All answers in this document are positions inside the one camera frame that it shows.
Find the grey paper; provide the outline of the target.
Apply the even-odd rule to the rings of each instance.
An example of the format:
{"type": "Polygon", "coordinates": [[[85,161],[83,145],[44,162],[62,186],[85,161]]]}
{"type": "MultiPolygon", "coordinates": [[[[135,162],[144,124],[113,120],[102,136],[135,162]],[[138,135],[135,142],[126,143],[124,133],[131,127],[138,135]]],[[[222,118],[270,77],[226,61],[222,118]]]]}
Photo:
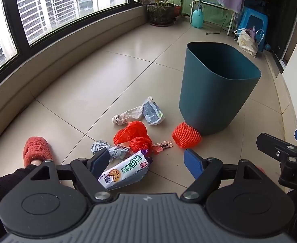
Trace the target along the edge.
{"type": "Polygon", "coordinates": [[[111,146],[108,142],[99,140],[95,141],[91,146],[91,153],[94,155],[95,152],[102,149],[107,149],[109,152],[109,161],[112,162],[114,159],[123,160],[130,155],[130,148],[120,145],[111,146]]]}

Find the orange foam fruit net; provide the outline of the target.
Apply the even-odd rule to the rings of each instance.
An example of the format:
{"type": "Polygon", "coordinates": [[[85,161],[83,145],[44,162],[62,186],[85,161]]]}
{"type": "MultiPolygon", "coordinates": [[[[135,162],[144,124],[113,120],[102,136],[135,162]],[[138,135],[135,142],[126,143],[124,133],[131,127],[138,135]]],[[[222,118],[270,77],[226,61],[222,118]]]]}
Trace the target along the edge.
{"type": "Polygon", "coordinates": [[[199,132],[185,122],[180,123],[171,136],[174,142],[182,149],[192,148],[202,140],[199,132]]]}

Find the small pink barcode wrapper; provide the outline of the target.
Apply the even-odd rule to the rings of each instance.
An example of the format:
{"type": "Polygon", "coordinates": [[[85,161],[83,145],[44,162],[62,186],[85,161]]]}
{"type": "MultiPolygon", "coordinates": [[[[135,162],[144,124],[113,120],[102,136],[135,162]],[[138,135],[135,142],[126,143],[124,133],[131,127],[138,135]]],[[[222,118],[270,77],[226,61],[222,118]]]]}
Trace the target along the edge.
{"type": "Polygon", "coordinates": [[[160,152],[163,152],[165,149],[172,148],[174,144],[171,140],[163,141],[160,143],[153,144],[153,152],[155,154],[159,154],[160,152]]]}

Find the red plastic bag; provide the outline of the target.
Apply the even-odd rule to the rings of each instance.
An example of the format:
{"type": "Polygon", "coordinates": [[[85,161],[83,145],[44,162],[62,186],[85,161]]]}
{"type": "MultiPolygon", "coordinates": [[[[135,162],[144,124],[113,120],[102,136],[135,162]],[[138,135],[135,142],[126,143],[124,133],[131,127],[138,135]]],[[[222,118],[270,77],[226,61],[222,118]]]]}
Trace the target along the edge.
{"type": "Polygon", "coordinates": [[[141,150],[152,152],[153,142],[148,136],[146,126],[141,121],[132,121],[115,134],[113,137],[115,145],[128,143],[133,153],[141,150]]]}

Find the white pink tissue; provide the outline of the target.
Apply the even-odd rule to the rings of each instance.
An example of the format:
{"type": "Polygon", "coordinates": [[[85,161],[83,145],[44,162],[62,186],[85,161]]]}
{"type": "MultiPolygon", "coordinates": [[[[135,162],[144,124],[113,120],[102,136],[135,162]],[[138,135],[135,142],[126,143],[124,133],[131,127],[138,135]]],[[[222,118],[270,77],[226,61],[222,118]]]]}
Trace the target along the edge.
{"type": "Polygon", "coordinates": [[[143,114],[143,107],[138,106],[127,110],[121,114],[115,115],[112,117],[112,123],[116,125],[124,125],[128,124],[129,122],[139,121],[142,118],[143,114]]]}

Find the grey green plastic package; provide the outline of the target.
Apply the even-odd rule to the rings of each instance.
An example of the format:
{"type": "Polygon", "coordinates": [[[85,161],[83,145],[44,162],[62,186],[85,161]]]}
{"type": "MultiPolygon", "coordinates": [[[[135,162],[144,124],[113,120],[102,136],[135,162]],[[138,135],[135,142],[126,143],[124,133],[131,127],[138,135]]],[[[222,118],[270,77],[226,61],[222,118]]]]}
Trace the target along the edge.
{"type": "Polygon", "coordinates": [[[162,123],[165,116],[153,98],[149,96],[142,104],[143,116],[149,125],[158,125],[162,123]]]}

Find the dark teal trash bin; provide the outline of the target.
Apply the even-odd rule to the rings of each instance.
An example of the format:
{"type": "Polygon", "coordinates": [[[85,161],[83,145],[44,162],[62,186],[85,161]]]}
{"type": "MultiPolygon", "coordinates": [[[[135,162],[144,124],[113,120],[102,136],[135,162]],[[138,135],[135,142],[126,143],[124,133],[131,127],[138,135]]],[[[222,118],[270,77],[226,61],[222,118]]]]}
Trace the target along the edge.
{"type": "Polygon", "coordinates": [[[179,109],[202,136],[224,130],[238,114],[261,71],[234,47],[218,42],[186,46],[179,109]]]}

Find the cream tote bag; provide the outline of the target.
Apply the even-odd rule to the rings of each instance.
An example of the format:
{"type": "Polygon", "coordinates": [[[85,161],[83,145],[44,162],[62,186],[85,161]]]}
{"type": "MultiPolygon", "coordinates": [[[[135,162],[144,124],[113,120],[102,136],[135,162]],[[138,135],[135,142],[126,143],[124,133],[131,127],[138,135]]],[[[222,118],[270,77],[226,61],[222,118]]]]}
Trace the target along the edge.
{"type": "Polygon", "coordinates": [[[238,36],[237,43],[240,49],[256,58],[258,44],[256,43],[255,39],[250,36],[249,31],[245,28],[242,28],[235,30],[234,34],[238,36]]]}

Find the light blue plastic bag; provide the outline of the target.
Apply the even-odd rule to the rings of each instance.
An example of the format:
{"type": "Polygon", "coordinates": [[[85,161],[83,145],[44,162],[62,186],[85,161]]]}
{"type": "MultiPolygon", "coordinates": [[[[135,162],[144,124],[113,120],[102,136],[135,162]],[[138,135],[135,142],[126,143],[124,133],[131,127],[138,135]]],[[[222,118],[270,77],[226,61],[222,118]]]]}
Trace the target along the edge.
{"type": "Polygon", "coordinates": [[[265,36],[264,30],[259,29],[258,31],[255,32],[255,37],[254,37],[255,42],[259,45],[264,39],[264,36],[265,36]]]}

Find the blue plastic stool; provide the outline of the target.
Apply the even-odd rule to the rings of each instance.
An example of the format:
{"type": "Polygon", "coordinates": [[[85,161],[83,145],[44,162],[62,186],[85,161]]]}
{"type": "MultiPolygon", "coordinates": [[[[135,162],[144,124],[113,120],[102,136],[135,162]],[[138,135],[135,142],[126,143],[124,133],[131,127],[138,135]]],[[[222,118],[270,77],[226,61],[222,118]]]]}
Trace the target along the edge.
{"type": "MultiPolygon", "coordinates": [[[[244,7],[242,11],[242,16],[238,25],[238,29],[252,29],[255,27],[255,31],[259,29],[263,29],[266,36],[267,31],[267,24],[268,24],[268,17],[254,9],[244,7]]],[[[258,45],[259,52],[263,52],[264,50],[264,42],[265,36],[262,42],[258,45]]]]}

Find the teal spray bottle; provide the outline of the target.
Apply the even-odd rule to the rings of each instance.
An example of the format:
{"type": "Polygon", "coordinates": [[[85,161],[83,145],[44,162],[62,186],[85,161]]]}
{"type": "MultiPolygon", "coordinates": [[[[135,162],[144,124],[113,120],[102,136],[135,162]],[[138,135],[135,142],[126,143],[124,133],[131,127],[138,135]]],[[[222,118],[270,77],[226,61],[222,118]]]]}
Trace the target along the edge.
{"type": "Polygon", "coordinates": [[[202,0],[199,0],[198,9],[192,13],[191,25],[194,28],[201,29],[203,26],[203,18],[202,0]]]}

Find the red planter box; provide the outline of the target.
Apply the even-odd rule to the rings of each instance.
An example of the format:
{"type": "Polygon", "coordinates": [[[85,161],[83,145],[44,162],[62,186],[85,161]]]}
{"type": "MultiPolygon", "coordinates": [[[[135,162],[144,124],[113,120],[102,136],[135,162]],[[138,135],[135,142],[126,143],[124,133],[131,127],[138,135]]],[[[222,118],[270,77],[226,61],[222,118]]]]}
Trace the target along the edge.
{"type": "Polygon", "coordinates": [[[174,17],[178,17],[181,13],[181,6],[180,5],[176,5],[174,7],[174,17]]]}

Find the white metal drying rack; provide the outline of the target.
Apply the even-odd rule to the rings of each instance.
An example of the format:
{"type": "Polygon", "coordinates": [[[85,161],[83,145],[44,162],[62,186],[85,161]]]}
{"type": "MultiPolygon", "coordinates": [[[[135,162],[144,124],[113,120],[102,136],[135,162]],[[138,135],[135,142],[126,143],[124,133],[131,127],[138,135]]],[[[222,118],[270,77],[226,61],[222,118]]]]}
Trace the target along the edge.
{"type": "Polygon", "coordinates": [[[201,5],[206,5],[206,6],[209,6],[209,7],[212,7],[212,8],[217,8],[217,9],[221,9],[223,11],[226,11],[227,13],[230,12],[231,13],[231,18],[230,18],[230,21],[229,21],[229,26],[227,28],[227,35],[229,36],[229,34],[232,32],[232,25],[234,24],[234,21],[235,21],[235,12],[226,8],[226,7],[223,7],[222,5],[218,5],[218,4],[215,4],[215,3],[210,3],[210,2],[206,2],[206,1],[200,1],[200,0],[191,0],[191,10],[190,10],[190,15],[189,15],[189,22],[192,23],[192,19],[193,19],[193,12],[194,12],[194,7],[195,5],[198,4],[198,6],[201,6],[201,5]]]}

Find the green hanging cloth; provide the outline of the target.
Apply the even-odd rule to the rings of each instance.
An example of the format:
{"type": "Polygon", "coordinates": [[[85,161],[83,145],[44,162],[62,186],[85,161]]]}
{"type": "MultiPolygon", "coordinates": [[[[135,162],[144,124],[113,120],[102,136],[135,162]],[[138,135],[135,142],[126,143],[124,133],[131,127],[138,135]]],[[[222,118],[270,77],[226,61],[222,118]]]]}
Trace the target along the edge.
{"type": "MultiPolygon", "coordinates": [[[[191,0],[174,0],[177,5],[181,5],[181,13],[190,15],[191,10],[191,0]]],[[[204,21],[210,22],[215,25],[221,26],[223,24],[223,28],[228,28],[229,21],[231,18],[231,13],[223,11],[221,9],[212,8],[206,5],[202,6],[204,13],[204,21]]]]}

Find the black window frame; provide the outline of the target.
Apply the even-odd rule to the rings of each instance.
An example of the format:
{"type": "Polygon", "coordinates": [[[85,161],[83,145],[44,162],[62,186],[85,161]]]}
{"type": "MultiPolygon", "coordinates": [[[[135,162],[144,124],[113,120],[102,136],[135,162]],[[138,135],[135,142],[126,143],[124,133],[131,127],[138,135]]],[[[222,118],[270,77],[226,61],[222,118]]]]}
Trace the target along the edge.
{"type": "Polygon", "coordinates": [[[105,17],[113,16],[117,13],[123,13],[134,8],[141,8],[139,1],[128,0],[127,3],[121,4],[109,9],[105,9],[98,13],[87,15],[72,23],[56,29],[42,39],[36,41],[34,44],[29,44],[27,36],[24,33],[23,24],[19,16],[18,5],[15,0],[2,0],[4,4],[5,18],[8,22],[8,27],[17,49],[17,54],[11,58],[6,64],[0,67],[0,83],[4,81],[12,72],[14,72],[26,60],[35,56],[41,50],[57,42],[71,33],[80,30],[81,28],[92,24],[105,17]]]}

